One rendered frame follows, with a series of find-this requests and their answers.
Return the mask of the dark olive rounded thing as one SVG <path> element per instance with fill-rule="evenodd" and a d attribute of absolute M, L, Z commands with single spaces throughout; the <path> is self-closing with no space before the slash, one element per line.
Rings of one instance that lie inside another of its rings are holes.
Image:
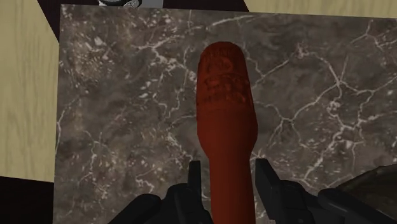
<path fill-rule="evenodd" d="M 397 220 L 397 164 L 364 172 L 337 188 Z"/>

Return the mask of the dark red bottle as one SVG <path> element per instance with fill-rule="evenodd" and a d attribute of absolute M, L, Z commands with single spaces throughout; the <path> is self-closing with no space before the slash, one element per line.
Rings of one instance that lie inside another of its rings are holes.
<path fill-rule="evenodd" d="M 250 156 L 258 136 L 242 50 L 207 46 L 197 70 L 197 135 L 209 159 L 214 224 L 255 224 Z"/>

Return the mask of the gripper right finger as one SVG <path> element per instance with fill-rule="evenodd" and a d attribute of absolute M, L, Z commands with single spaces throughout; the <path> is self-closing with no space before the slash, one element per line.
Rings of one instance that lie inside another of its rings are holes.
<path fill-rule="evenodd" d="M 281 180 L 269 161 L 255 160 L 255 186 L 276 224 L 394 224 L 394 220 L 337 188 L 314 196 L 295 181 Z"/>

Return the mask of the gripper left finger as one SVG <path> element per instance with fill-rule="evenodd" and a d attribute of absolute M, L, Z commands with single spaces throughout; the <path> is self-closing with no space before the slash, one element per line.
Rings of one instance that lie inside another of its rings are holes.
<path fill-rule="evenodd" d="M 170 186 L 163 199 L 139 195 L 108 224 L 213 224 L 202 205 L 200 161 L 189 163 L 187 182 Z"/>

